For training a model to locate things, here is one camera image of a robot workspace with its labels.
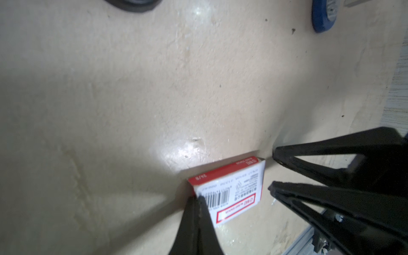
red label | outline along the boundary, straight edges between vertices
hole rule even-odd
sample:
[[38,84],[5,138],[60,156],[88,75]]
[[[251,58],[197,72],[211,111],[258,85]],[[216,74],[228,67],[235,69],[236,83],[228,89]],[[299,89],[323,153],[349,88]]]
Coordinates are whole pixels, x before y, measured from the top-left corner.
[[215,170],[209,171],[207,173],[201,174],[201,175],[197,175],[194,177],[191,177],[188,181],[191,185],[201,185],[203,183],[212,181],[214,179],[217,179],[221,176],[233,173],[235,171],[244,169],[248,166],[251,166],[253,164],[258,163],[259,160],[257,157],[249,157],[246,158],[244,160],[240,160],[238,162],[217,168]]
[[223,220],[228,219],[229,217],[232,217],[236,213],[244,210],[248,206],[255,203],[255,196],[256,196],[256,193],[250,195],[249,197],[244,198],[243,200],[239,201],[238,203],[233,204],[232,206],[228,208],[225,208],[224,210],[219,211],[217,213],[217,224]]

red and white box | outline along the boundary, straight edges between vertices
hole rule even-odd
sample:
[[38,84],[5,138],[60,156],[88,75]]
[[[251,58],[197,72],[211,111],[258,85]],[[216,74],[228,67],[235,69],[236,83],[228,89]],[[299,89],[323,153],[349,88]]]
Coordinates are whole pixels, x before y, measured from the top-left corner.
[[262,196],[265,160],[249,157],[190,178],[194,192],[203,196],[214,227],[254,207]]

beige surface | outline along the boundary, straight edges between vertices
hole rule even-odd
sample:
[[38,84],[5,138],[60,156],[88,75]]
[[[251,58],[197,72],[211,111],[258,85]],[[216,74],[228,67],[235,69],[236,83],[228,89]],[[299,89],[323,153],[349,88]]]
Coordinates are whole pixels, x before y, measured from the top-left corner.
[[[1,1],[0,253],[167,254],[184,178],[215,165],[193,167],[377,126],[406,1],[342,7],[323,34],[310,9]],[[217,229],[226,254],[280,254],[303,231],[273,180],[309,181],[271,165],[261,203]]]

barcode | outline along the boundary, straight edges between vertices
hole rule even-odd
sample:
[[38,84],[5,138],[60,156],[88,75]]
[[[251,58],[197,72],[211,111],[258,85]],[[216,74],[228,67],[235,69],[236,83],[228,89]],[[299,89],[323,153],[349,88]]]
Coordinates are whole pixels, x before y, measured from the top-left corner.
[[228,203],[229,200],[229,190],[216,191],[213,193],[208,193],[204,196],[205,201],[207,202],[208,209],[211,209],[215,206],[222,206]]

blue object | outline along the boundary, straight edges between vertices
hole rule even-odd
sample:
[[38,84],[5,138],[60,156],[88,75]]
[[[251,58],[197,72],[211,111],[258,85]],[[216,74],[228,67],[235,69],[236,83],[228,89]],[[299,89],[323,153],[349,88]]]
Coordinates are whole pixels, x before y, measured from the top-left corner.
[[317,33],[327,31],[333,26],[337,10],[336,0],[313,0],[312,24]]

